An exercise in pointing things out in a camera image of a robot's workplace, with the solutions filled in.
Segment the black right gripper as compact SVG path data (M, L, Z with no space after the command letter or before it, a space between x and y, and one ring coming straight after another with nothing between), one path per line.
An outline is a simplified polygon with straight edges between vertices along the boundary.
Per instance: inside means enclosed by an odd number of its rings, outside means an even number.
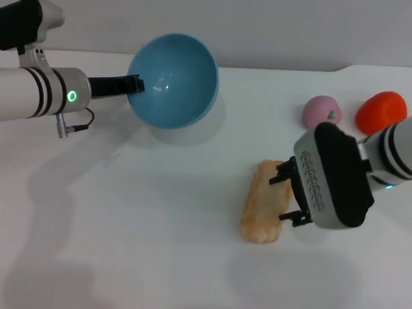
M300 227L311 223L312 218L310 216L308 202L304 193L295 157L292 156L288 161L278 165L276 170L277 175L269 179L269 184L274 185L290 179L295 200L300 208L299 211L292 211L279 215L279 219L281 221L290 220L293 227Z

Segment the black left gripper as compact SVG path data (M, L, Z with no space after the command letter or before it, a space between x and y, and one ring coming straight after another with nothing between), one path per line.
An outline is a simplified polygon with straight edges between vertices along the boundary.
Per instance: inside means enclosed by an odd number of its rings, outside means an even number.
M139 75L123 77L90 77L92 98L106 98L118 95L130 95L144 91L144 81Z

